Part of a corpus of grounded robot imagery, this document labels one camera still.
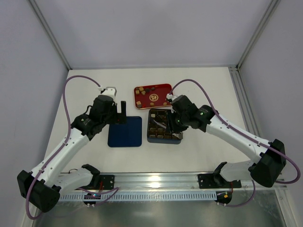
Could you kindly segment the metal tongs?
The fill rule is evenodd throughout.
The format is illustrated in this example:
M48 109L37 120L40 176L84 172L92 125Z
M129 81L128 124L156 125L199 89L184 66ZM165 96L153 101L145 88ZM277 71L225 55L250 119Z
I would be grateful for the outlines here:
M152 119L152 122L158 126L160 126L161 128L164 128L165 130L167 129L166 124L162 123L162 122L157 122L156 120Z

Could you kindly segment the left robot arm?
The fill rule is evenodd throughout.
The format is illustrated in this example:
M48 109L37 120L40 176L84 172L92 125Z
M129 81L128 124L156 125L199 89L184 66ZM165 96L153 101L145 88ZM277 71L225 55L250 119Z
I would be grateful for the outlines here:
M47 158L31 171L23 170L18 174L17 182L21 196L26 199L26 211L32 204L42 213L47 213L61 196L81 187L97 187L100 171L89 164L66 176L59 174L106 125L125 123L126 101L121 101L121 112L118 112L112 97L99 95L95 98L93 105L70 123L67 135Z

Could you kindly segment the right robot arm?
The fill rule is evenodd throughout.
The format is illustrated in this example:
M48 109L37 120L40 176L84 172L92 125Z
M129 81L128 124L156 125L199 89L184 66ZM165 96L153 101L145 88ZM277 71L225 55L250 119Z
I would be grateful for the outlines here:
M173 109L167 114L171 132L180 133L188 127L199 129L222 139L249 158L237 163L222 162L213 171L213 180L219 187L238 180L254 180L267 188L274 185L286 165L281 141L259 138L230 123L208 105L197 108L185 95L167 94L166 99Z

